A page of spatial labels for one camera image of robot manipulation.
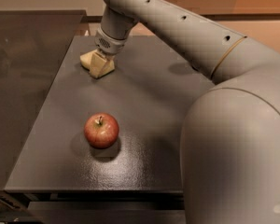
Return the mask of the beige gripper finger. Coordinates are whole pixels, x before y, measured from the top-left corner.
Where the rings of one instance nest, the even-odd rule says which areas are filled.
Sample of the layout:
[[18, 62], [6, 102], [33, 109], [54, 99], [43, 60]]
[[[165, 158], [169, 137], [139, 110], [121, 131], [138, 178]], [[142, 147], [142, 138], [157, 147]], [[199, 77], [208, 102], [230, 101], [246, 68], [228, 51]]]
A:
[[105, 74], [106, 58], [95, 51], [91, 56], [90, 75], [100, 78]]
[[115, 65], [113, 61], [104, 61], [100, 65], [100, 71], [98, 77], [103, 77], [115, 70]]

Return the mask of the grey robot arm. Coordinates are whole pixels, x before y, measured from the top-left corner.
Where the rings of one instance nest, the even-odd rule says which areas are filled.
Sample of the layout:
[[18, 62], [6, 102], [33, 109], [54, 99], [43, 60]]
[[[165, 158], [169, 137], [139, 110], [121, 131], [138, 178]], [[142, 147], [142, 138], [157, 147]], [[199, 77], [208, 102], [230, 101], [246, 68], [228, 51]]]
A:
[[164, 0], [104, 2], [104, 56], [141, 22], [214, 84], [181, 132], [187, 224], [280, 224], [280, 53]]

